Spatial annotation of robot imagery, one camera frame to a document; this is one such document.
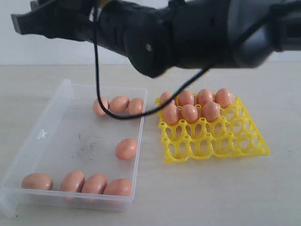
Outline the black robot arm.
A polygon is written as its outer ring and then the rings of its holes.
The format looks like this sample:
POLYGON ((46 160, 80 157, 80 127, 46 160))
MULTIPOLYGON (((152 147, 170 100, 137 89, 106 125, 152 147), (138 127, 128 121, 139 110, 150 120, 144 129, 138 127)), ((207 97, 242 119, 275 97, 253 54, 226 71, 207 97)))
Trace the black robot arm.
POLYGON ((256 68, 273 52, 300 50, 300 1, 171 0, 151 8, 124 0, 33 0, 30 12, 11 15, 21 35, 96 42, 151 78, 174 66, 205 68, 266 17, 216 68, 256 68))

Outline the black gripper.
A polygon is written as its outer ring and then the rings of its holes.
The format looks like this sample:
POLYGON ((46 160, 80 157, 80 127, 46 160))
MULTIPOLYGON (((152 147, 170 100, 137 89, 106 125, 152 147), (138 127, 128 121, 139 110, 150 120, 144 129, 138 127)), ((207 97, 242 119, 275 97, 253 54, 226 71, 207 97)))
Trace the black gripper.
POLYGON ((36 34, 48 39, 96 42, 113 52, 127 52, 132 3, 110 0, 31 2, 31 11, 11 14, 14 30, 20 35, 36 34))

